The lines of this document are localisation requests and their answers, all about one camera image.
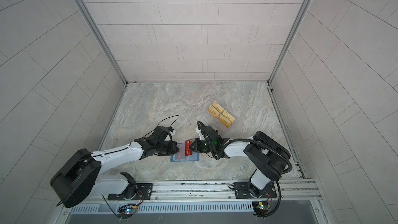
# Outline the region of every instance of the black cable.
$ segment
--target black cable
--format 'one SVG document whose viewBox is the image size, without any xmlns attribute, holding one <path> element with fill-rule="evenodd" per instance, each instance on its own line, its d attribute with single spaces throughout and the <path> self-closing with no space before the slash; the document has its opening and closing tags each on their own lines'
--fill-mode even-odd
<svg viewBox="0 0 398 224">
<path fill-rule="evenodd" d="M 279 205 L 281 204 L 281 188 L 279 187 L 279 182 L 278 181 L 275 181 L 275 182 L 276 182 L 276 186 L 278 188 L 278 202 L 276 203 L 275 208 L 271 212 L 269 212 L 269 213 L 267 213 L 265 215 L 257 215 L 257 214 L 255 214 L 254 216 L 256 216 L 256 217 L 268 217 L 268 216 L 272 215 L 273 213 L 275 213 L 276 210 L 278 209 Z"/>
<path fill-rule="evenodd" d="M 170 126 L 172 126 L 172 125 L 174 124 L 174 122 L 175 122 L 180 116 L 179 116 L 179 115 L 174 115 L 174 116 L 170 116 L 170 117 L 167 117 L 167 118 L 165 118 L 165 119 L 162 119 L 162 120 L 157 124 L 157 126 L 159 126 L 159 124 L 162 123 L 162 121 L 165 121 L 166 119 L 172 118 L 172 117 L 177 117 L 177 118 L 173 121 L 173 123 L 172 123 Z M 142 138 L 144 138 L 145 136 L 147 136 L 148 134 L 150 134 L 150 133 L 153 132 L 154 130 L 155 130 L 155 129 L 153 129 L 152 131 L 148 132 L 148 133 L 145 134 Z"/>
<path fill-rule="evenodd" d="M 102 198 L 105 200 L 106 204 L 108 205 L 109 209 L 112 211 L 112 213 L 119 218 L 119 216 L 117 216 L 117 214 L 115 214 L 115 212 L 113 211 L 113 209 L 111 208 L 111 206 L 109 206 L 108 202 L 106 201 L 105 197 L 102 195 Z"/>
</svg>

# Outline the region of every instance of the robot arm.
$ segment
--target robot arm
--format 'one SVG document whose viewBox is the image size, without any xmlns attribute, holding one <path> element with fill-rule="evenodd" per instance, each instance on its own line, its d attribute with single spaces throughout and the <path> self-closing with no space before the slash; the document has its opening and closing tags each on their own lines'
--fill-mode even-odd
<svg viewBox="0 0 398 224">
<path fill-rule="evenodd" d="M 199 138 L 190 145 L 192 151 L 210 152 L 217 160 L 223 157 L 248 157 L 258 168 L 249 179 L 248 190 L 253 197 L 261 197 L 268 183 L 279 181 L 282 174 L 292 170 L 290 153 L 263 132 L 256 132 L 246 139 L 232 140 L 221 138 L 211 126 L 204 126 L 200 121 L 197 124 Z"/>
</svg>

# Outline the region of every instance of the wire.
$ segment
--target wire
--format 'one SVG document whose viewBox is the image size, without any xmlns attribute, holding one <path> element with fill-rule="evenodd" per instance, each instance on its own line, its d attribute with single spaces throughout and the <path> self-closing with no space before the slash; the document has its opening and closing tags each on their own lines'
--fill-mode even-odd
<svg viewBox="0 0 398 224">
<path fill-rule="evenodd" d="M 108 202 L 106 201 L 106 198 L 102 195 L 102 198 L 105 200 L 106 204 L 108 205 L 109 209 L 112 211 L 112 213 L 119 218 L 119 216 L 117 216 L 117 214 L 115 214 L 115 212 L 113 211 L 113 209 L 111 208 L 111 206 L 109 206 Z"/>
<path fill-rule="evenodd" d="M 170 125 L 170 126 L 172 126 L 173 124 L 174 124 L 174 122 L 180 117 L 179 115 L 174 115 L 174 116 L 170 116 L 170 117 L 167 117 L 167 118 L 165 118 L 165 119 L 162 119 L 158 124 L 157 124 L 157 127 L 160 125 L 160 123 L 162 123 L 162 121 L 165 121 L 166 119 L 168 119 L 168 118 L 172 118 L 172 117 L 177 117 L 174 121 L 173 121 L 173 123 Z M 142 138 L 144 138 L 145 136 L 147 136 L 148 134 L 150 134 L 151 132 L 153 132 L 155 129 L 153 129 L 152 131 L 150 131 L 150 132 L 148 132 L 147 134 L 145 134 Z"/>
</svg>

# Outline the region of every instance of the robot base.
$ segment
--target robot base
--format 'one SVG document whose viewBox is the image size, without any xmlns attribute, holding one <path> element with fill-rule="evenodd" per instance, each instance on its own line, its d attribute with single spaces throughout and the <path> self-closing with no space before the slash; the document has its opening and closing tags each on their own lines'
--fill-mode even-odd
<svg viewBox="0 0 398 224">
<path fill-rule="evenodd" d="M 249 193 L 249 182 L 234 182 L 234 187 L 236 189 L 240 189 L 238 191 L 235 190 L 235 197 L 236 199 L 252 199 L 255 197 L 252 197 L 251 194 Z M 276 191 L 275 191 L 275 186 L 272 182 L 269 182 L 266 187 L 264 188 L 264 191 L 267 192 L 270 195 L 270 198 L 276 198 Z M 265 198 L 267 196 L 266 193 L 261 196 L 261 198 Z"/>
</svg>

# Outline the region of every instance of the white tile wall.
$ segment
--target white tile wall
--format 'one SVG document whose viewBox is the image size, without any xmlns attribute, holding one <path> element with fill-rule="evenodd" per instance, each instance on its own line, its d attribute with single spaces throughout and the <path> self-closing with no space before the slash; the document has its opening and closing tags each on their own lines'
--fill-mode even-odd
<svg viewBox="0 0 398 224">
<path fill-rule="evenodd" d="M 397 8 L 398 0 L 312 0 L 272 85 L 300 160 L 311 160 L 303 168 L 319 178 L 339 224 L 396 217 Z M 306 118 L 315 134 L 303 148 Z M 377 207 L 369 211 L 366 197 Z"/>
</svg>

